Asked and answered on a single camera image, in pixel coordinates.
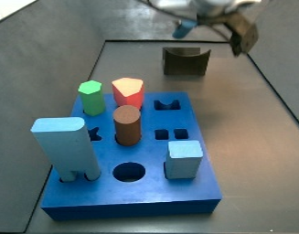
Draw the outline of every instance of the green hexagonal block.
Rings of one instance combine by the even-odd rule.
[[[106,110],[103,84],[90,80],[79,85],[79,97],[86,114],[95,116]]]

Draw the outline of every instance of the light blue rectangular block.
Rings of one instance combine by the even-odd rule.
[[[196,178],[204,150],[200,141],[169,142],[165,172],[169,179]]]

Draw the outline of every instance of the brown cylinder block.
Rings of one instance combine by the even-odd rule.
[[[121,145],[137,144],[142,137],[141,111],[133,105],[121,106],[114,112],[117,141]]]

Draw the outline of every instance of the blue shape sorter board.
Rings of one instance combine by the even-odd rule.
[[[79,98],[73,111],[73,116],[85,119],[90,130],[98,128],[93,147],[102,175],[89,181],[79,173],[75,182],[63,183],[53,169],[43,210],[55,220],[212,213],[222,194],[188,93],[146,93],[141,110],[142,139],[134,146],[122,146],[115,141],[113,113],[118,105],[113,94],[105,98],[107,110],[101,115],[93,117],[83,113]],[[201,142],[202,163],[196,179],[168,180],[168,143],[182,140]],[[143,165],[146,173],[135,182],[122,182],[114,170],[130,162]]]

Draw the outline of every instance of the dark arch block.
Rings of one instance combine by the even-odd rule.
[[[165,75],[205,76],[212,50],[201,48],[165,48]]]

